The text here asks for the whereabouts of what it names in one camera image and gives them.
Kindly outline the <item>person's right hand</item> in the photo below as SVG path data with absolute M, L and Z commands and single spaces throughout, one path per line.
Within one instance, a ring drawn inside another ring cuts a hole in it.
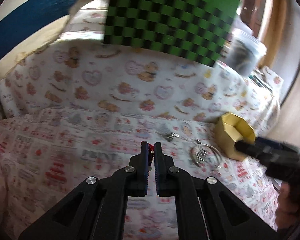
M 300 189 L 282 182 L 275 211 L 277 230 L 288 230 L 300 225 Z

